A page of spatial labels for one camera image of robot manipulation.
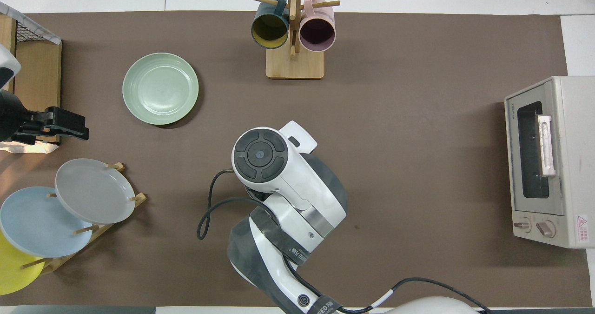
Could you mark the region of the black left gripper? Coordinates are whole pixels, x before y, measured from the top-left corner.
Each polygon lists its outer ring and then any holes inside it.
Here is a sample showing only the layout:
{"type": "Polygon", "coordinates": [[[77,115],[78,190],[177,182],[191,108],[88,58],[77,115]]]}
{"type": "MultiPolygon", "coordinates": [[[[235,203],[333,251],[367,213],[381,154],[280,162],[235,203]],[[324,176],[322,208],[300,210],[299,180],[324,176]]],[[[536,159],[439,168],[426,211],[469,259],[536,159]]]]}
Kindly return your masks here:
{"type": "Polygon", "coordinates": [[[45,111],[24,110],[16,127],[9,130],[10,141],[26,145],[35,145],[38,136],[89,140],[89,128],[84,116],[60,107],[47,107],[45,111]]]}

